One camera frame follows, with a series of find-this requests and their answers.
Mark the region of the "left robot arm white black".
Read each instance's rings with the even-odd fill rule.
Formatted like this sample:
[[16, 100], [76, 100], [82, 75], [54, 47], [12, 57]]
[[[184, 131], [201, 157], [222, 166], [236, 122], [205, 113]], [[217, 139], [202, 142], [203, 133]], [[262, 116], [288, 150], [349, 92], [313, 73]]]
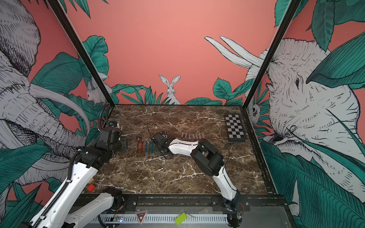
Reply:
[[100, 168], [109, 163], [118, 152], [127, 150], [127, 140], [122, 136], [120, 124], [105, 118], [99, 136], [71, 158], [66, 179], [47, 204], [30, 221], [20, 228], [83, 228], [94, 218], [109, 209], [119, 211], [125, 206], [122, 191], [107, 187], [94, 200], [70, 213], [83, 189]]

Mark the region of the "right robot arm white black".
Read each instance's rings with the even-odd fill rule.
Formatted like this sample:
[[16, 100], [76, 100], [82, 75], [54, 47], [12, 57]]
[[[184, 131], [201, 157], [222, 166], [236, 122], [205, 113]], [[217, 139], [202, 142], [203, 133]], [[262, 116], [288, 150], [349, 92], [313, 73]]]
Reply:
[[238, 211], [245, 208], [240, 203], [241, 193], [230, 180], [222, 153], [207, 139], [199, 141], [183, 141], [178, 138], [169, 138], [167, 132], [151, 134], [153, 146], [166, 159], [172, 159], [174, 155], [184, 155], [192, 158], [198, 168], [207, 176], [214, 179], [220, 194], [224, 199], [224, 206], [229, 211]]

